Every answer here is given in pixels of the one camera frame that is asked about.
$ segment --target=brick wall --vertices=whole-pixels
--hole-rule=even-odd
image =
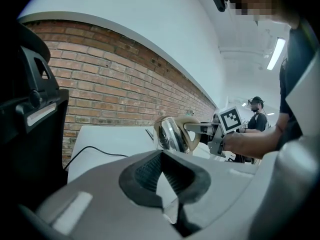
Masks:
[[[69,89],[63,163],[83,125],[151,126],[159,115],[193,111],[210,120],[215,106],[176,68],[142,44],[109,29],[74,21],[26,24],[51,52],[50,68]]]

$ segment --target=cap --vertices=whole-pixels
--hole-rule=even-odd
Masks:
[[[252,101],[264,102],[264,101],[262,100],[262,98],[260,98],[259,96],[255,96],[255,97],[252,99]]]

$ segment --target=white ceiling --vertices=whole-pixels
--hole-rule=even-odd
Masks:
[[[198,1],[218,36],[227,71],[229,99],[248,100],[260,96],[270,110],[279,111],[279,71],[288,42],[273,70],[267,70],[267,66],[277,38],[289,39],[289,26],[271,21],[259,21],[257,26],[253,18],[236,15],[233,9],[219,12],[213,0]]]

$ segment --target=white table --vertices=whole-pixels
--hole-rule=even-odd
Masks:
[[[154,133],[153,126],[82,126],[74,145],[72,158],[86,146],[94,146],[107,153],[126,156],[155,150],[154,142],[146,129]],[[195,134],[193,132],[189,134],[193,139]],[[210,156],[208,146],[203,143],[193,151],[193,155],[204,159],[219,158]],[[106,155],[93,148],[87,148],[70,164],[68,183],[94,167],[119,159],[124,157]],[[159,178],[156,193],[162,197],[164,208],[177,198],[163,174]]]

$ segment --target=black shirt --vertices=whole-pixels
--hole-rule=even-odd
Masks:
[[[266,129],[266,124],[266,115],[264,113],[255,113],[248,123],[248,129],[256,129],[263,132]]]
[[[299,124],[286,102],[286,97],[306,71],[318,47],[319,42],[306,20],[302,19],[297,29],[290,30],[287,59],[281,65],[279,76],[280,113],[288,114],[289,121],[277,144],[277,150],[288,141],[298,139],[302,135]]]

